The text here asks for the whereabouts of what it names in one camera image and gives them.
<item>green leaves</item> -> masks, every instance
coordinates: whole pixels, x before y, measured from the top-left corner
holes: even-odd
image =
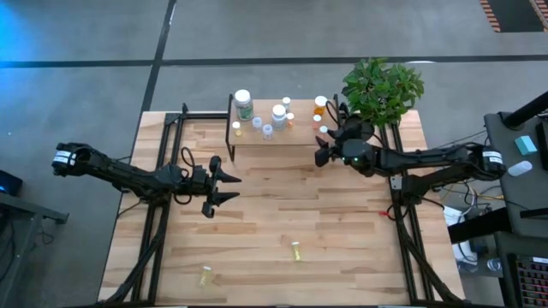
[[[361,60],[344,77],[342,94],[352,112],[359,111],[363,121],[383,126],[397,123],[424,94],[424,82],[414,68],[401,64],[386,67],[386,59]]]

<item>wooden tabletop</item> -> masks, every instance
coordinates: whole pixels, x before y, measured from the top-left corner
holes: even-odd
[[[282,104],[282,99],[254,99],[253,113],[259,116],[263,125],[272,123],[272,107]],[[274,131],[272,140],[264,140],[261,132],[253,129],[251,121],[240,121],[237,116],[235,104],[231,104],[230,123],[239,121],[241,124],[241,136],[234,134],[234,128],[230,125],[229,143],[231,145],[316,145],[315,136],[320,136],[317,129],[313,129],[314,100],[313,99],[291,99],[289,107],[290,112],[295,115],[294,126],[286,128],[283,131]],[[336,123],[331,119],[327,110],[322,115],[320,125],[325,125],[329,129],[337,129]],[[322,136],[325,140],[331,140],[331,137]]]
[[[163,122],[164,112],[144,113],[133,165],[153,170]],[[390,205],[385,178],[363,177],[341,162],[317,168],[316,148],[305,146],[243,147],[231,163],[225,128],[226,121],[185,121],[182,145],[192,150],[196,163],[207,165],[211,156],[221,156],[223,169],[242,178],[221,190],[241,196],[223,204],[213,219],[200,213],[203,198],[185,206],[172,202],[158,305],[407,304],[396,226],[379,215]],[[426,148],[416,111],[403,117],[401,135],[406,151]],[[428,197],[438,199],[433,193]],[[136,200],[124,196],[121,209]],[[417,211],[428,261],[463,298],[443,212],[428,203]],[[146,206],[139,205],[118,219],[100,299],[113,294],[135,265],[145,217]],[[294,241],[300,242],[301,262],[292,257]],[[204,266],[213,276],[200,287]]]

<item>light blue block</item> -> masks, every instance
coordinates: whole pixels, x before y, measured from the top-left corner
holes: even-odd
[[[529,136],[521,136],[515,140],[515,145],[520,149],[520,153],[523,156],[533,154],[537,151],[537,147],[534,146],[533,141]]]

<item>concrete floor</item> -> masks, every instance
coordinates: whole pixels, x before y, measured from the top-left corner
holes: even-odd
[[[167,0],[0,0],[0,61],[153,59]],[[494,33],[477,0],[179,0],[165,59],[280,56],[545,54],[543,33]],[[429,146],[482,129],[482,115],[514,110],[546,91],[548,62],[415,64],[417,108]],[[350,65],[162,68],[152,110],[225,110],[230,92],[310,98],[340,92]],[[91,177],[51,174],[58,142],[129,154],[150,68],[0,69],[0,169],[25,181],[22,197],[70,212],[46,228],[20,307],[91,304],[120,199]],[[499,304],[497,281],[463,279],[475,303]]]

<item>potted plant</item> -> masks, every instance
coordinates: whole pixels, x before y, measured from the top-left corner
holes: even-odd
[[[383,58],[361,60],[343,80],[347,85],[342,94],[350,111],[359,112],[347,121],[362,121],[364,139],[371,138],[374,126],[397,124],[425,91],[420,73],[414,68],[401,64],[387,68],[385,62]]]

